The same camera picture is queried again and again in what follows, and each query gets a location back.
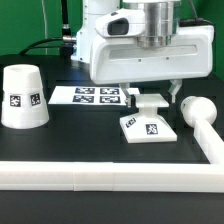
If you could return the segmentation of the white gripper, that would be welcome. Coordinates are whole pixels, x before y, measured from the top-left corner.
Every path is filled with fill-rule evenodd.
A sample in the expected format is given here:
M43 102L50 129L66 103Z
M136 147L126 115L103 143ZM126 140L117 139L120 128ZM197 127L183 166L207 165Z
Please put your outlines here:
M120 84L125 103L131 107L129 83L171 80L171 102L186 78L206 77L213 67L211 25L180 27L171 44L141 48L135 37L102 38L92 45L90 78L98 84Z

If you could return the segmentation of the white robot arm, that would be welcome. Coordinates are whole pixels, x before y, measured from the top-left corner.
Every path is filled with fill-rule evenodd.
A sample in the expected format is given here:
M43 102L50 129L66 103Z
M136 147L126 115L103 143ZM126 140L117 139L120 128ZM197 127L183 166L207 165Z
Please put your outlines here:
M71 59L98 84L118 84L130 106L132 83L169 80L176 94L186 78L213 66L214 27L181 21L181 0L84 0L83 25Z

